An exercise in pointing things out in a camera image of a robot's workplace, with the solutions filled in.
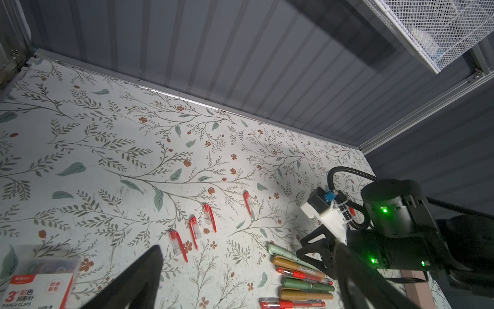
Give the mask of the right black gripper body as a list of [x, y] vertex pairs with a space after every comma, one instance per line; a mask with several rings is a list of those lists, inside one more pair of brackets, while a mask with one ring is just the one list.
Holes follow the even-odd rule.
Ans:
[[349, 230], [347, 246], [373, 269], [443, 270], [441, 260], [422, 238], [387, 238], [375, 230]]

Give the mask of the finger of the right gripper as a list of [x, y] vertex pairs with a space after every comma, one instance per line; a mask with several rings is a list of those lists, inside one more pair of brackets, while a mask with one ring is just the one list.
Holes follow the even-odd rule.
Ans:
[[[310, 256], [310, 254], [319, 254], [320, 259], [318, 260], [315, 257]], [[314, 266], [317, 270], [321, 271], [331, 279], [338, 280], [338, 275], [335, 270], [334, 257], [331, 251], [323, 248], [312, 252], [307, 248], [300, 248], [297, 250], [296, 255], [300, 260]]]
[[331, 232], [326, 226], [321, 225], [307, 236], [300, 239], [300, 255], [318, 253], [320, 255], [332, 255], [338, 243], [347, 244], [346, 230], [343, 230], [343, 236], [338, 237]]

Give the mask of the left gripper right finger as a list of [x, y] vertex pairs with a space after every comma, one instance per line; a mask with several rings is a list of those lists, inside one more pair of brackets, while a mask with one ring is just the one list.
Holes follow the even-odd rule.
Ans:
[[418, 307], [346, 245], [339, 242], [335, 245], [333, 261], [345, 308]]

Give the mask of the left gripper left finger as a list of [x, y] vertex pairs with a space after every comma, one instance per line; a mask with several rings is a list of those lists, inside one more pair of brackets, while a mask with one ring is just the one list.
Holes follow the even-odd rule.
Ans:
[[161, 248], [154, 245], [83, 308], [154, 308], [162, 267]]

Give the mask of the red pen cap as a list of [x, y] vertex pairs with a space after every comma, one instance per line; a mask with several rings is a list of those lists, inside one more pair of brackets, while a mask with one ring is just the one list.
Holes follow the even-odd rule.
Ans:
[[189, 220], [189, 228], [192, 234], [193, 244], [196, 250], [198, 250], [198, 240], [201, 238], [201, 233], [199, 230], [199, 225], [197, 218], [195, 216], [191, 217]]
[[215, 217], [214, 217], [214, 212], [212, 210], [212, 207], [209, 205], [209, 204], [204, 204], [204, 210], [205, 212], [208, 214], [208, 217], [211, 221], [211, 224], [213, 226], [213, 230], [214, 232], [216, 233], [217, 232], [217, 226], [216, 226], [216, 220], [215, 220]]
[[252, 216], [253, 211], [252, 211], [252, 202], [251, 202], [251, 198], [250, 198], [250, 193], [248, 191], [245, 191], [243, 193], [243, 197], [244, 197], [244, 202], [246, 204], [246, 208], [248, 209], [248, 213], [250, 216]]
[[187, 253], [185, 251], [185, 246], [181, 240], [180, 234], [176, 230], [171, 230], [169, 234], [171, 237], [172, 246], [175, 255], [181, 255], [184, 258], [185, 262], [187, 263], [189, 260], [187, 257]]

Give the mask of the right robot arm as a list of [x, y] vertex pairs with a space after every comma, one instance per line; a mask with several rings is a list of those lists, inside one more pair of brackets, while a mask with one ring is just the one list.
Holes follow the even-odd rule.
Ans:
[[371, 269], [444, 273], [451, 287], [493, 297], [493, 216], [427, 197], [414, 180], [379, 178], [350, 167], [328, 172], [303, 206], [320, 227], [297, 257], [337, 277], [346, 245]]

